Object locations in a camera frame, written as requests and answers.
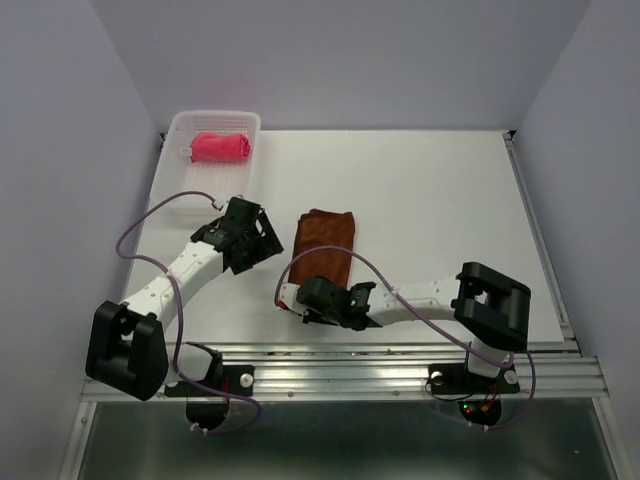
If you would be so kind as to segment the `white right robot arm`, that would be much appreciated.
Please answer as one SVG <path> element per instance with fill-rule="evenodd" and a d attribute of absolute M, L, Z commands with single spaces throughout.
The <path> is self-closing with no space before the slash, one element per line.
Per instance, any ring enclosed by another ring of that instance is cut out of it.
<path fill-rule="evenodd" d="M 278 291 L 278 305 L 305 323 L 364 331 L 416 320 L 457 322 L 472 334 L 460 366 L 472 390 L 491 384 L 511 354 L 527 350 L 530 302 L 529 287 L 478 262 L 444 280 L 398 288 L 378 281 L 346 289 L 314 276 Z"/>

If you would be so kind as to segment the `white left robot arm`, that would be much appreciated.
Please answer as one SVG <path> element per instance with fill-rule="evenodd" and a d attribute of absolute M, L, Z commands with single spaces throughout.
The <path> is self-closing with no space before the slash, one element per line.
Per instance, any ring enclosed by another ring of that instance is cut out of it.
<path fill-rule="evenodd" d="M 139 292 L 95 311 L 86 375 L 138 400 L 148 400 L 179 376 L 170 361 L 165 332 L 184 306 L 218 276 L 235 275 L 283 252 L 264 208 L 233 197 L 221 217 L 201 226 L 168 266 L 144 255 L 160 270 Z"/>

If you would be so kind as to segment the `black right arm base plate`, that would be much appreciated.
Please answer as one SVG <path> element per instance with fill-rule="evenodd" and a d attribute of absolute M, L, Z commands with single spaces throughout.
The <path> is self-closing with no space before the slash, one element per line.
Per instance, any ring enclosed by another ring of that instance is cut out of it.
<path fill-rule="evenodd" d="M 438 397 L 516 394 L 521 391 L 514 367 L 501 369 L 494 378 L 471 373 L 465 363 L 438 363 L 428 368 L 426 384 Z"/>

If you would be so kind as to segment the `brown microfibre towel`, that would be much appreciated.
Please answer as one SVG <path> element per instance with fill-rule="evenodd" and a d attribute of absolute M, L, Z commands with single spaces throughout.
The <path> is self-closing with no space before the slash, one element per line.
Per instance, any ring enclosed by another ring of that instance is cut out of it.
<path fill-rule="evenodd" d="M 292 257 L 318 247 L 341 247 L 352 250 L 356 224 L 351 212 L 335 213 L 311 209 L 298 220 Z M 313 276 L 321 276 L 346 288 L 351 270 L 351 256 L 334 249 L 305 255 L 290 269 L 288 281 L 302 285 Z"/>

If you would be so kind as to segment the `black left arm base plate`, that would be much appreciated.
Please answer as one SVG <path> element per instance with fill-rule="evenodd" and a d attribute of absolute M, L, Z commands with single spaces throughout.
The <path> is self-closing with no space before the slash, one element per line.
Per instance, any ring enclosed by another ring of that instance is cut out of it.
<path fill-rule="evenodd" d="M 212 373 L 207 373 L 203 380 L 199 380 L 208 388 L 212 388 L 224 393 L 231 393 L 244 397 L 253 395 L 255 367 L 250 364 L 240 365 L 218 365 Z M 167 385 L 164 388 L 164 395 L 173 397 L 199 398 L 212 397 L 211 393 L 185 382 L 179 381 L 173 386 Z"/>

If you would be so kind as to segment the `pink microfibre towel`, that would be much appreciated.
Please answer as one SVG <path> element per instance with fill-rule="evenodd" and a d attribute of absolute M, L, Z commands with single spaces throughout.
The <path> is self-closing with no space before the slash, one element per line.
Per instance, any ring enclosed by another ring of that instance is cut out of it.
<path fill-rule="evenodd" d="M 243 163 L 249 158 L 251 143 L 244 134 L 202 132 L 178 153 L 192 163 Z"/>

